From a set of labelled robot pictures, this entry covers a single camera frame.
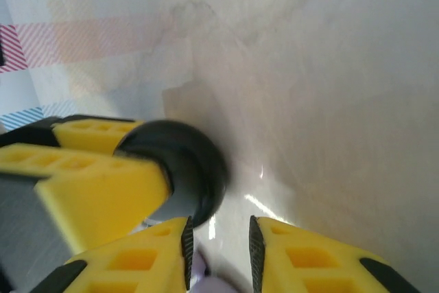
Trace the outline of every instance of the rubber wheel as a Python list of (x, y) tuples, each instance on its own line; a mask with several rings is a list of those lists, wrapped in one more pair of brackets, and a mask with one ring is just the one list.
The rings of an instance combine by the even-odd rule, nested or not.
[(145, 123), (125, 136), (115, 154), (152, 159), (164, 169), (172, 194), (152, 221), (191, 216), (193, 225), (199, 226), (223, 200), (229, 181), (226, 161), (213, 142), (192, 126), (171, 120)]

